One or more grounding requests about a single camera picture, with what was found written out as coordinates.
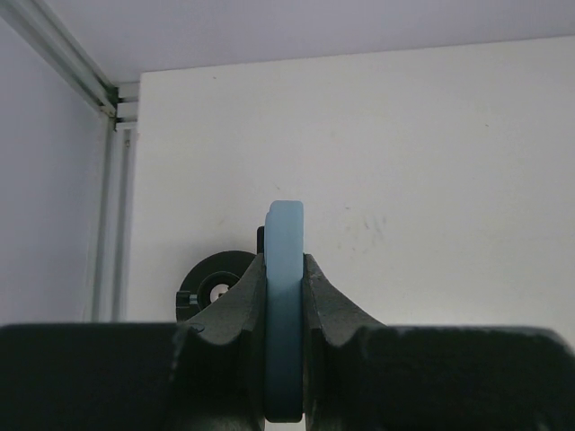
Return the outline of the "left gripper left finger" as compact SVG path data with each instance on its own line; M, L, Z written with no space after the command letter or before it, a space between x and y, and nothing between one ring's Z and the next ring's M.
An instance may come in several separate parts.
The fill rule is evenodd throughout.
M181 323L1 329L4 430L261 430L265 267Z

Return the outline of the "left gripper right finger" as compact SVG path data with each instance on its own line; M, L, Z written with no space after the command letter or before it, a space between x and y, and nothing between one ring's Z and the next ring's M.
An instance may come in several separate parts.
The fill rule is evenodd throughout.
M389 326L305 256L310 430L571 430L574 351L514 326Z

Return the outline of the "black phone stand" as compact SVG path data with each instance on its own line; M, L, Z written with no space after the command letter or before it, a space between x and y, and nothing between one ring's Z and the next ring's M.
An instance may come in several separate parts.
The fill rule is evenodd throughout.
M256 253L221 251L195 265L175 296L176 321L186 321L203 311L239 282L255 256L264 251L264 226L257 230Z

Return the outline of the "phone with light blue case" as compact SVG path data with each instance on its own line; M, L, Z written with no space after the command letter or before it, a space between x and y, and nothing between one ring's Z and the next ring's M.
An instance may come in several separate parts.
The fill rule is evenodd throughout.
M266 329L264 416L293 423L303 416L304 207L272 202L264 225Z

